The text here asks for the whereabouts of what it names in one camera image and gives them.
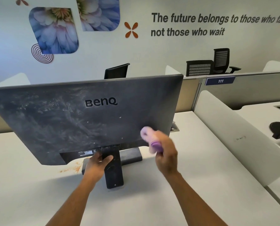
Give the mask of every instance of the black office chair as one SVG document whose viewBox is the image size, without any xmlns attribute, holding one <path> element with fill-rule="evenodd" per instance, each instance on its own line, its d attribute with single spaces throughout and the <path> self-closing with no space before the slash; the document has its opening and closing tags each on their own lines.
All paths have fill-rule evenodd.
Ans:
<svg viewBox="0 0 280 226">
<path fill-rule="evenodd" d="M 229 48 L 218 48 L 214 49 L 214 68 L 213 74 L 225 74 L 229 66 L 229 57 L 230 50 Z M 234 73 L 237 70 L 241 70 L 238 67 L 229 67 L 231 68 L 230 74 Z"/>
<path fill-rule="evenodd" d="M 129 63 L 117 67 L 108 68 L 105 70 L 104 79 L 111 78 L 126 78 L 127 68 Z"/>
<path fill-rule="evenodd" d="M 212 60 L 187 61 L 186 77 L 195 75 L 210 75 L 213 73 Z"/>
</svg>

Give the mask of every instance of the blue flower picture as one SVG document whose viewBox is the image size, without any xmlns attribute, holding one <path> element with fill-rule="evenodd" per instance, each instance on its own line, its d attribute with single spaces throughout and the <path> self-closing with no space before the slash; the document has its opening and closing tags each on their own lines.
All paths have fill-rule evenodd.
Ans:
<svg viewBox="0 0 280 226">
<path fill-rule="evenodd" d="M 29 22 L 43 54 L 71 54 L 79 42 L 70 8 L 36 7 Z"/>
<path fill-rule="evenodd" d="M 76 0 L 83 31 L 113 31 L 120 22 L 119 0 Z"/>
</svg>

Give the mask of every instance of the wall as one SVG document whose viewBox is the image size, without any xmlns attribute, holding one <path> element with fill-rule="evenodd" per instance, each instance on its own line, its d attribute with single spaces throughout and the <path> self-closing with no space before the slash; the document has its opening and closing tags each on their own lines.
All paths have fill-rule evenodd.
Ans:
<svg viewBox="0 0 280 226">
<path fill-rule="evenodd" d="M 31 83 L 51 83 L 102 79 L 104 70 L 130 63 L 127 76 L 164 74 L 166 65 L 181 73 L 187 60 L 213 59 L 213 49 L 230 48 L 230 65 L 241 72 L 262 71 L 269 60 L 280 61 L 280 24 L 278 23 L 157 23 L 151 13 L 162 15 L 199 14 L 216 16 L 280 15 L 280 0 L 120 0 L 121 20 L 111 32 L 84 32 L 76 0 L 26 0 L 29 6 L 16 5 L 16 0 L 0 0 L 0 81 L 25 73 Z M 69 7 L 79 40 L 72 54 L 56 54 L 49 64 L 34 59 L 31 47 L 37 43 L 29 23 L 34 7 Z M 124 22 L 138 22 L 131 35 Z M 196 30 L 225 28 L 221 36 L 151 37 L 151 30 L 165 28 Z"/>
</svg>

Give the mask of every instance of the chair armrest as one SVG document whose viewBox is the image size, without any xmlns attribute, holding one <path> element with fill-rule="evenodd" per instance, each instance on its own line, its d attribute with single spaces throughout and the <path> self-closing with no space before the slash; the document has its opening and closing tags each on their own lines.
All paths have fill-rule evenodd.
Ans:
<svg viewBox="0 0 280 226">
<path fill-rule="evenodd" d="M 238 68 L 238 67 L 229 67 L 229 68 L 232 69 L 231 72 L 230 72 L 230 74 L 232 74 L 233 72 L 235 72 L 235 71 L 237 71 L 237 70 L 241 70 L 241 68 Z"/>
</svg>

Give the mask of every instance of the person's left hand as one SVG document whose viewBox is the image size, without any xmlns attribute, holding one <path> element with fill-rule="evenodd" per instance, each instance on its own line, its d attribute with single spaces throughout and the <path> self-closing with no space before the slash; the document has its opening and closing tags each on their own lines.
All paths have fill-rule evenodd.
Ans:
<svg viewBox="0 0 280 226">
<path fill-rule="evenodd" d="M 89 162 L 86 165 L 83 179 L 94 182 L 96 184 L 102 178 L 104 174 L 104 168 L 109 162 L 112 161 L 112 159 L 113 156 L 108 156 L 104 160 L 102 160 L 101 153 L 96 152 L 89 159 Z"/>
</svg>

